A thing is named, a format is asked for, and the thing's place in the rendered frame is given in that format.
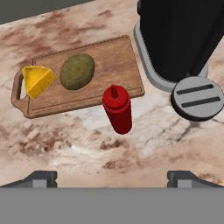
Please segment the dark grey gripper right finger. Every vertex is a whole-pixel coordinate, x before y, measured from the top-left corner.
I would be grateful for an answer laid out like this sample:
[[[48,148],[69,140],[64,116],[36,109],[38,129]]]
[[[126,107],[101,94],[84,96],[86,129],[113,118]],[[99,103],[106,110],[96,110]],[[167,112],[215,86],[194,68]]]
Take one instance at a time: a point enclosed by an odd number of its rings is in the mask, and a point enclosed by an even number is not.
[[[223,188],[223,185],[201,179],[191,171],[168,171],[167,179],[168,188]]]

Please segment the red condiment bottle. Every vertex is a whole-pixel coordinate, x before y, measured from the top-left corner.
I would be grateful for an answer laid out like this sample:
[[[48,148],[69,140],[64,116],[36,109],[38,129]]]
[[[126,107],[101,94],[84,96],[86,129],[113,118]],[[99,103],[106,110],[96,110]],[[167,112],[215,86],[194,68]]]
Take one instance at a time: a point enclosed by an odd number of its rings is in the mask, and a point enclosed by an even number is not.
[[[111,85],[104,91],[102,105],[114,131],[124,135],[132,128],[130,95],[122,86]]]

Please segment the black and grey coffee machine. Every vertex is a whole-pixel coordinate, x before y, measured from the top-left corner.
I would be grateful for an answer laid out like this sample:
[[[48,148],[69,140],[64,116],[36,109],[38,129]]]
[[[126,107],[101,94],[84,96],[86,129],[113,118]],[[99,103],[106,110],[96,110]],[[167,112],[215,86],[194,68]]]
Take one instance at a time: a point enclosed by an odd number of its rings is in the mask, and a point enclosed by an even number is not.
[[[224,107],[207,62],[224,36],[224,0],[138,0],[136,45],[150,83],[171,94],[186,120],[202,122]]]

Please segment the brown wooden cutting board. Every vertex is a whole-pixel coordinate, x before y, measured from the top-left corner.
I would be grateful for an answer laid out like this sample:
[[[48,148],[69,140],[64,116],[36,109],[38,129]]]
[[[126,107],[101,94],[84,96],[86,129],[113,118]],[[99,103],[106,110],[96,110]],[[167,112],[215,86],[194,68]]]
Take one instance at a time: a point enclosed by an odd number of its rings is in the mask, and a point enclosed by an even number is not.
[[[65,60],[77,53],[86,53],[94,59],[94,77],[90,83],[80,90],[69,91],[55,80],[38,98],[21,98],[23,75],[17,72],[11,92],[12,105],[32,119],[100,105],[104,91],[111,85],[124,87],[132,98],[144,95],[144,85],[127,35],[42,54],[31,58],[29,63],[49,67],[58,74]]]

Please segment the yellow cheese wedge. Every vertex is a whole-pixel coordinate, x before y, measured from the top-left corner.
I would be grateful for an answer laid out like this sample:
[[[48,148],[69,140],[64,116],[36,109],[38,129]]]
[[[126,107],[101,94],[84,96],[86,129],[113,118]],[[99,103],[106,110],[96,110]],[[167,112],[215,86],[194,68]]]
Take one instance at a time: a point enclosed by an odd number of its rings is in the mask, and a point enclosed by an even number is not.
[[[45,66],[24,66],[22,68],[26,93],[36,99],[57,78],[56,74]]]

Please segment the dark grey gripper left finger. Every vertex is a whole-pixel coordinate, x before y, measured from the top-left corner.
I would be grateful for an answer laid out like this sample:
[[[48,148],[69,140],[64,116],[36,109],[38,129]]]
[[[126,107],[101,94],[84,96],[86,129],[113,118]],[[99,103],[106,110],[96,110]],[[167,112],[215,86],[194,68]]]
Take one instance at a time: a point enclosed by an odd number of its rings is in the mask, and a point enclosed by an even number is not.
[[[57,188],[56,171],[34,171],[24,179],[3,185],[3,188]]]

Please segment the brown-green potato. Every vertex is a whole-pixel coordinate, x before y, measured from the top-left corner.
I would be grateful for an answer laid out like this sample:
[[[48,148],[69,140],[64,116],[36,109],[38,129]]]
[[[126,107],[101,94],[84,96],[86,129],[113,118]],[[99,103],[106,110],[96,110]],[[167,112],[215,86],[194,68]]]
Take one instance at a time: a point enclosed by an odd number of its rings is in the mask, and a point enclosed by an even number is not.
[[[93,78],[95,72],[94,59],[85,53],[69,57],[59,72],[61,85],[67,90],[79,90]]]

